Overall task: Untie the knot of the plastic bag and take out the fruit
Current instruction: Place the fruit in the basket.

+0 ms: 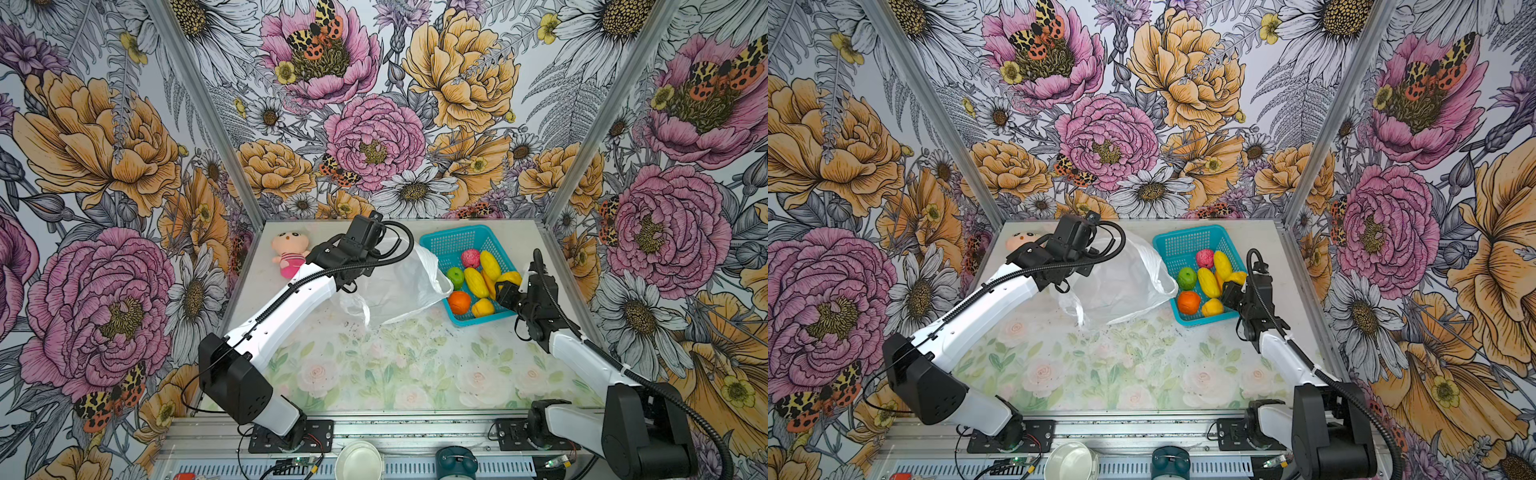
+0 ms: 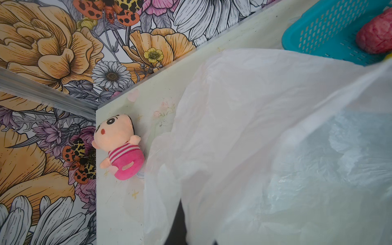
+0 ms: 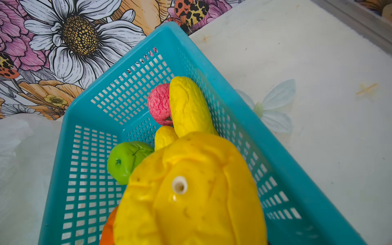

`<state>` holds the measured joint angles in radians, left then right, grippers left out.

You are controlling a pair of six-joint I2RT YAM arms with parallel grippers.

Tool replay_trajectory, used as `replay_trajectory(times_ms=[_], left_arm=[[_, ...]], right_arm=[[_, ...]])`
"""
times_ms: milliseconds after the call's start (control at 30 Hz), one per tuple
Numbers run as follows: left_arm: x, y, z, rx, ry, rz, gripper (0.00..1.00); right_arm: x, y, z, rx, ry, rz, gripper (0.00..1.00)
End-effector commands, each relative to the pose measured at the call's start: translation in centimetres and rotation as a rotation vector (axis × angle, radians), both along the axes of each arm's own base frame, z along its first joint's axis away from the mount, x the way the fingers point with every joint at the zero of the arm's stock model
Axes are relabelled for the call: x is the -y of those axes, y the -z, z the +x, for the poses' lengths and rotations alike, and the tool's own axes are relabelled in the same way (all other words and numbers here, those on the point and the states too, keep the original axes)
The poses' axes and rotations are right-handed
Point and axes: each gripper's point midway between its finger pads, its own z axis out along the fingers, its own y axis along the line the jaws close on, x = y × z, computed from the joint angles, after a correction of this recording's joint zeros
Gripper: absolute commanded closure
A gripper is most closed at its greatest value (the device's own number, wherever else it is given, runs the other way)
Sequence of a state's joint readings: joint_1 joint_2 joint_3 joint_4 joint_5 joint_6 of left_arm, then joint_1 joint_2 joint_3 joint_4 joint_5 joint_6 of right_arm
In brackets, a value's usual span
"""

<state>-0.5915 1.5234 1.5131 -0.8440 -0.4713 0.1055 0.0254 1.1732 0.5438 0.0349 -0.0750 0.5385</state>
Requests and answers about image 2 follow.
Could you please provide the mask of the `teal plastic mesh basket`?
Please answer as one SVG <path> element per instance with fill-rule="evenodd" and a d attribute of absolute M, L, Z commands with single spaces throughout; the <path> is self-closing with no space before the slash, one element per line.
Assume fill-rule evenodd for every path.
<path fill-rule="evenodd" d="M 360 29 L 392 6 L 391 1 L 318 1 L 284 33 L 285 50 L 368 66 L 386 54 L 368 54 L 356 44 Z"/>

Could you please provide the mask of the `pink red round fruit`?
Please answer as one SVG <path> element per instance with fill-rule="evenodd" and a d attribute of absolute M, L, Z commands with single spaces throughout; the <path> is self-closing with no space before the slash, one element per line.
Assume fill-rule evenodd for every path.
<path fill-rule="evenodd" d="M 392 9 L 365 24 L 356 35 L 356 44 L 369 54 L 383 54 L 392 51 Z"/>

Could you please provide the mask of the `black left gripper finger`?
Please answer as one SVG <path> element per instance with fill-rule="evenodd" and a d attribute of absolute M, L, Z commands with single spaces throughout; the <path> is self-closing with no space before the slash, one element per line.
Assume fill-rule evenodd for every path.
<path fill-rule="evenodd" d="M 182 202 L 180 201 L 174 218 L 173 225 L 164 244 L 187 245 L 186 235 L 187 235 L 187 229 L 185 225 L 185 215 L 182 207 Z"/>

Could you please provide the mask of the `white translucent plastic bag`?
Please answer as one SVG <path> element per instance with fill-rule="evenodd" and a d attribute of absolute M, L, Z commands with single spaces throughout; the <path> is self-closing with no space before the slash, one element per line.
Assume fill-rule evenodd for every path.
<path fill-rule="evenodd" d="M 392 63 L 285 50 L 200 66 L 145 175 L 145 244 L 389 245 Z"/>

